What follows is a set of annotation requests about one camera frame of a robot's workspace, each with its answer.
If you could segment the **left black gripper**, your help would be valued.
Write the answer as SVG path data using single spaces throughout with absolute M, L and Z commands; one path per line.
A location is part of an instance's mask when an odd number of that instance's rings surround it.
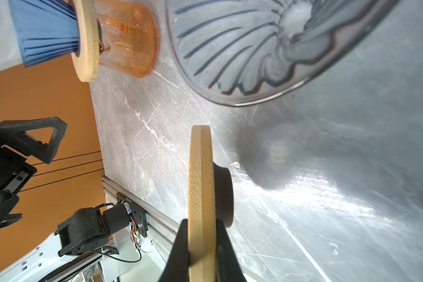
M 19 202 L 18 193 L 37 170 L 27 163 L 34 156 L 50 164 L 55 158 L 68 125 L 58 117 L 0 122 L 0 229 L 23 217 L 12 210 Z M 48 143 L 29 134 L 32 130 L 52 129 Z

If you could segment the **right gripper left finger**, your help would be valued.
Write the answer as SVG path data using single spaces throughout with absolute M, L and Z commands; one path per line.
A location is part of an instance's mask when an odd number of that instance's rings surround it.
M 189 264 L 188 220 L 183 219 L 158 282 L 188 282 Z

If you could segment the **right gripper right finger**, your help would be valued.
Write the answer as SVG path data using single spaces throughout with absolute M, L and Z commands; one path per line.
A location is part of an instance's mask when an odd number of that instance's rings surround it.
M 222 220 L 216 223 L 216 281 L 247 282 Z

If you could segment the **white paper coffee filter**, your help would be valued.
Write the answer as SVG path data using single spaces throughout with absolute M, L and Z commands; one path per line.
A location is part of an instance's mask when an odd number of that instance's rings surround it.
M 0 71 L 22 63 L 9 2 L 0 0 Z

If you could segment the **blue glass dripper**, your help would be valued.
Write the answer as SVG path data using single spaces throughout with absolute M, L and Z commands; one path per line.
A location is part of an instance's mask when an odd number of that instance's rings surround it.
M 8 3 L 26 67 L 78 51 L 79 30 L 73 6 L 59 0 Z

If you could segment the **grey glass dripper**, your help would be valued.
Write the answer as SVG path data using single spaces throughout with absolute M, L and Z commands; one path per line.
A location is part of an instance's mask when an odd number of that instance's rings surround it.
M 166 1 L 175 64 L 201 97 L 249 106 L 333 66 L 396 1 Z

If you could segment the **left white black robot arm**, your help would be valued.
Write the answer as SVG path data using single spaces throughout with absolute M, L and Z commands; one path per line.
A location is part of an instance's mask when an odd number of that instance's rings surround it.
M 27 159 L 34 156 L 51 163 L 66 130 L 58 117 L 0 123 L 0 229 L 22 219 L 13 208 L 21 189 L 36 174 Z M 77 210 L 33 251 L 1 271 L 0 282 L 68 281 L 71 275 L 65 268 L 75 259 L 92 254 L 116 258 L 109 238 L 126 227 L 135 240 L 146 236 L 148 223 L 145 210 L 122 194 L 115 204 Z

